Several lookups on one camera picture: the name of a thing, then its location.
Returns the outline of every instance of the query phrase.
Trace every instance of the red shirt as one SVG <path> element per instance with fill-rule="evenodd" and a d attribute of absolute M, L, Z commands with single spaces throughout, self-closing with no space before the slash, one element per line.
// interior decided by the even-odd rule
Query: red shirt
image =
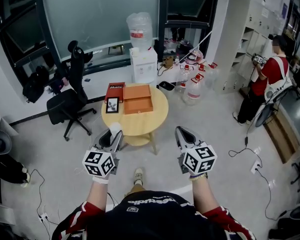
<path fill-rule="evenodd" d="M 279 57 L 283 62 L 284 73 L 286 74 L 289 68 L 289 63 L 285 57 Z M 251 89 L 256 96 L 265 95 L 267 82 L 272 85 L 283 79 L 281 76 L 280 66 L 274 58 L 270 58 L 261 70 L 262 75 L 266 79 L 261 80 L 260 77 L 251 85 Z"/>

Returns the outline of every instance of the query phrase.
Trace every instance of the framed picture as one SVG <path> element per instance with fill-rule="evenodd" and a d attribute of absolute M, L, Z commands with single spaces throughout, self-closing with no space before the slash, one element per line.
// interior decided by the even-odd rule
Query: framed picture
<path fill-rule="evenodd" d="M 119 97 L 109 97 L 106 100 L 106 113 L 118 113 L 119 112 Z"/>

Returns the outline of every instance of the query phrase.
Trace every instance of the open cardboard box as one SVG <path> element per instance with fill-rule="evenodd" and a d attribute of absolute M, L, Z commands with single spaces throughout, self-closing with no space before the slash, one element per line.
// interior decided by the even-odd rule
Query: open cardboard box
<path fill-rule="evenodd" d="M 136 114 L 154 110 L 149 85 L 123 88 L 124 114 Z"/>

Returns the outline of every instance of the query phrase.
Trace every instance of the black backpack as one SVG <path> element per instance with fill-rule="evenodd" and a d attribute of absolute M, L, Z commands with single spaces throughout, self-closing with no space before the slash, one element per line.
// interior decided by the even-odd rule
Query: black backpack
<path fill-rule="evenodd" d="M 40 96 L 44 93 L 44 86 L 37 73 L 32 73 L 28 79 L 28 82 L 23 87 L 22 94 L 27 97 L 28 103 L 35 103 Z"/>

